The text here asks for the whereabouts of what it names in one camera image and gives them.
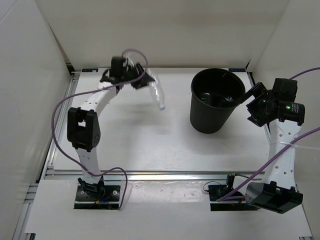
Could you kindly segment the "orange blue label bottle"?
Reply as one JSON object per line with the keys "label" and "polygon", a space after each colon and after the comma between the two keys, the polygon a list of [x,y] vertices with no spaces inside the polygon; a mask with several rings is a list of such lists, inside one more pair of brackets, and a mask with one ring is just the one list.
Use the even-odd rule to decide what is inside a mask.
{"label": "orange blue label bottle", "polygon": [[213,92],[200,92],[199,99],[202,103],[215,107],[217,105],[217,96]]}

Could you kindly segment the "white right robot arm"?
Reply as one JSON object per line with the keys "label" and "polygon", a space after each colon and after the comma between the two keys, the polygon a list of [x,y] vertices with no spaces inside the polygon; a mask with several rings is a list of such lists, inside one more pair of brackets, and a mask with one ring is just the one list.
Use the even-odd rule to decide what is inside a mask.
{"label": "white right robot arm", "polygon": [[305,120],[305,106],[295,101],[297,91],[296,80],[276,78],[271,90],[259,82],[238,100],[243,103],[254,97],[246,105],[250,113],[248,120],[258,127],[269,126],[268,161],[261,167],[264,172],[261,181],[228,175],[224,200],[236,200],[242,195],[248,205],[278,214],[302,203],[303,194],[297,192],[294,179],[296,150],[292,147]]}

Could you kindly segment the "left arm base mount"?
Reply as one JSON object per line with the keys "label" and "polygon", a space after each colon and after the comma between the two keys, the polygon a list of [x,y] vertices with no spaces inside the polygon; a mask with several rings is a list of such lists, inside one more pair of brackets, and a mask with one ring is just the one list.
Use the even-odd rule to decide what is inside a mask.
{"label": "left arm base mount", "polygon": [[73,208],[76,210],[119,210],[120,185],[107,185],[103,180],[86,183],[78,178]]}

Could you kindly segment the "blue label plastic bottle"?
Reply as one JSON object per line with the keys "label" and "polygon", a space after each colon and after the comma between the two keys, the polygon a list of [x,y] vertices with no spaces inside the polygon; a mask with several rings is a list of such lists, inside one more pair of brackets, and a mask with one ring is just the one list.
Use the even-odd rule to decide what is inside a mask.
{"label": "blue label plastic bottle", "polygon": [[222,98],[222,102],[226,104],[231,104],[235,101],[234,98],[230,95],[223,95],[221,98]]}

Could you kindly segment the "clear crushed plastic bottle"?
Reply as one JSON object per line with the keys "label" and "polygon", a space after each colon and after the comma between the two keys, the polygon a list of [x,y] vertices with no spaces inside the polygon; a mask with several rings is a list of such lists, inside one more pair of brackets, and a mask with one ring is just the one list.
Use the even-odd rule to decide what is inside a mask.
{"label": "clear crushed plastic bottle", "polygon": [[149,68],[146,73],[152,80],[147,84],[152,100],[158,106],[159,110],[164,110],[165,106],[165,94],[162,88],[159,77],[154,74]]}

